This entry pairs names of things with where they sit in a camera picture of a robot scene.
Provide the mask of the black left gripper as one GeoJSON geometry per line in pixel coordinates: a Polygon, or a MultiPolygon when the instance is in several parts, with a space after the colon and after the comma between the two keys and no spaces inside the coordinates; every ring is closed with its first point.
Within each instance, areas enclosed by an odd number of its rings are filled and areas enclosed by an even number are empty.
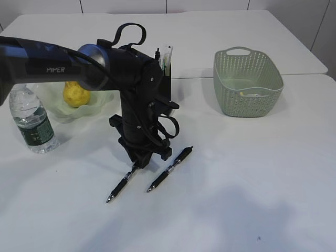
{"type": "Polygon", "coordinates": [[[167,160],[172,155],[170,139],[173,136],[166,131],[160,122],[150,125],[151,136],[158,140],[159,144],[153,143],[145,135],[141,126],[129,124],[117,114],[110,117],[109,123],[120,133],[121,137],[118,141],[126,150],[134,167],[145,168],[149,164],[153,153],[159,154],[163,160],[167,160]]]}

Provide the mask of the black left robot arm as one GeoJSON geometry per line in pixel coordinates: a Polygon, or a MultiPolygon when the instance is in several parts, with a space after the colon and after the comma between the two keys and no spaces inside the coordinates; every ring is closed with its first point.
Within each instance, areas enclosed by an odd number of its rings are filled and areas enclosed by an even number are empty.
{"type": "Polygon", "coordinates": [[[1,37],[1,101],[19,83],[77,81],[89,91],[117,90],[121,115],[110,118],[120,134],[119,143],[137,167],[153,154],[167,160],[170,139],[159,123],[161,109],[178,105],[159,95],[163,77],[160,64],[130,46],[88,44],[72,50],[40,41],[1,37]]]}

